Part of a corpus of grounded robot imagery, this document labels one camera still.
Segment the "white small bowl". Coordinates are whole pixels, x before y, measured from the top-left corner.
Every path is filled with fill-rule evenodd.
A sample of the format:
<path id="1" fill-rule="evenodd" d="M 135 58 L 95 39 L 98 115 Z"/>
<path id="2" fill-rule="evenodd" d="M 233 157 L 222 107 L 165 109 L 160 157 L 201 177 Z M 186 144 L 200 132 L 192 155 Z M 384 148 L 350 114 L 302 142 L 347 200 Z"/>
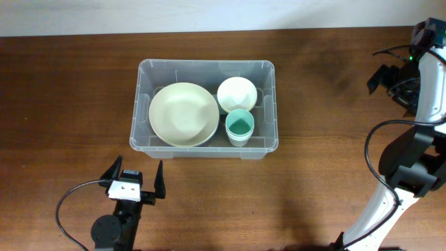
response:
<path id="1" fill-rule="evenodd" d="M 219 85 L 217 101 L 227 113 L 235 109 L 250 111 L 257 102 L 257 90 L 247 78 L 230 77 Z"/>

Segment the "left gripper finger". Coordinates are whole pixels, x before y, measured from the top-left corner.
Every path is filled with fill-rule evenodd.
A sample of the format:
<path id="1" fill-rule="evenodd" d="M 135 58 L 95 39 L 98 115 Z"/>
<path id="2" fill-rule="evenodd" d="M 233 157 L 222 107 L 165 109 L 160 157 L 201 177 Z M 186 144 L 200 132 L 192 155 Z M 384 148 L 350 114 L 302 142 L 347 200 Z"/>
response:
<path id="1" fill-rule="evenodd" d="M 119 155 L 111 167 L 100 177 L 101 181 L 114 181 L 118 178 L 121 170 L 123 157 Z"/>
<path id="2" fill-rule="evenodd" d="M 158 168 L 157 168 L 157 174 L 154 181 L 154 188 L 155 188 L 155 196 L 157 198 L 165 198 L 166 197 L 166 187 L 164 183 L 164 176 L 163 176 L 163 161 L 161 160 L 159 162 Z"/>

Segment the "cream plastic cup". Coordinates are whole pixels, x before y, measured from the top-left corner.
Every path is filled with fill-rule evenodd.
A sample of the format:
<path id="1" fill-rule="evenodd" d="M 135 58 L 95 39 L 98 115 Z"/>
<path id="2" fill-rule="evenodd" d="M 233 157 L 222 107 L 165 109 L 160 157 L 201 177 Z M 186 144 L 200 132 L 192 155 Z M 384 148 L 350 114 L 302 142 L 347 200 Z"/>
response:
<path id="1" fill-rule="evenodd" d="M 247 141 L 252 136 L 251 133 L 247 133 L 244 135 L 237 135 L 237 134 L 233 134 L 231 132 L 228 132 L 227 135 L 228 135 L 228 138 L 230 141 L 236 141 L 236 142 Z"/>

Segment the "cream plate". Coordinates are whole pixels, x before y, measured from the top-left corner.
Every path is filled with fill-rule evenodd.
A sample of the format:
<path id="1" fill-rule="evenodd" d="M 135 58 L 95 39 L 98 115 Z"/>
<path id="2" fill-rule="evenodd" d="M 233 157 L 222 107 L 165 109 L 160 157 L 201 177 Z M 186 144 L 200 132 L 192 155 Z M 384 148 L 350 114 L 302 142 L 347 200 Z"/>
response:
<path id="1" fill-rule="evenodd" d="M 148 108 L 148 120 L 165 143 L 193 147 L 216 133 L 220 111 L 209 91 L 197 84 L 178 82 L 155 94 Z"/>

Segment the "grey plastic cup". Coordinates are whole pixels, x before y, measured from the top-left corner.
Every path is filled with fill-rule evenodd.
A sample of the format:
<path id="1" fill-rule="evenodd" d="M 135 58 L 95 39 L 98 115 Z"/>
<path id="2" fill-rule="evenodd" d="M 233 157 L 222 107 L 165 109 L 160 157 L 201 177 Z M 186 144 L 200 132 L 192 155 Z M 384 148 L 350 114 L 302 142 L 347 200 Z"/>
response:
<path id="1" fill-rule="evenodd" d="M 248 143 L 248 139 L 246 139 L 246 140 L 241 140 L 241 141 L 239 141 L 239 140 L 234 140 L 234 139 L 230 139 L 229 141 L 230 141 L 230 143 L 231 143 L 233 146 L 235 146 L 235 147 L 243 147 L 243 146 L 245 146 L 245 145 Z"/>

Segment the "mint green plastic cup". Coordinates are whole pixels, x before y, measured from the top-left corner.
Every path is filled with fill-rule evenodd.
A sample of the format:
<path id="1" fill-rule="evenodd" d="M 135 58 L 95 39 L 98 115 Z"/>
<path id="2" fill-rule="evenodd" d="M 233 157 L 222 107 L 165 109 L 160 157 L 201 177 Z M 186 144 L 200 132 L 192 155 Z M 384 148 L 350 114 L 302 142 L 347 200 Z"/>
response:
<path id="1" fill-rule="evenodd" d="M 246 136 L 254 131 L 254 117 L 245 109 L 235 109 L 227 115 L 225 126 L 232 135 Z"/>

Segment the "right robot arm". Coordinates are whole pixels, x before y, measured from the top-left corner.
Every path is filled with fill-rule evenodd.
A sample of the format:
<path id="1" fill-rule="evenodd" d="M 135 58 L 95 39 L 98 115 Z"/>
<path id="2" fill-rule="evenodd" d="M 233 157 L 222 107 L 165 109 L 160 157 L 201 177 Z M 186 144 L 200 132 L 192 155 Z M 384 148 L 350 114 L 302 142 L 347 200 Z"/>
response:
<path id="1" fill-rule="evenodd" d="M 382 65 L 367 82 L 379 86 L 415 118 L 388 144 L 378 169 L 378 186 L 353 226 L 331 250 L 380 250 L 402 214 L 419 198 L 445 184 L 445 22 L 430 17 L 413 27 L 402 67 Z"/>

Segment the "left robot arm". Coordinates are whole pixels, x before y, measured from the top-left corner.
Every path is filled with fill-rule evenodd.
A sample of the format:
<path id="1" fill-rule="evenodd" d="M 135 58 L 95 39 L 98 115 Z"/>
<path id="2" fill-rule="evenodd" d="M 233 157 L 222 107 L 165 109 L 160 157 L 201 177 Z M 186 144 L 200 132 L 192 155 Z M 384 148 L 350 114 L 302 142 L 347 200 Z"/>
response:
<path id="1" fill-rule="evenodd" d="M 144 205 L 154 206 L 157 199 L 166 197 L 163 163 L 157 167 L 153 192 L 143 191 L 143 174 L 121 170 L 123 157 L 119 156 L 100 177 L 99 185 L 106 195 L 116 202 L 114 212 L 98 218 L 91 227 L 95 250 L 132 250 Z"/>

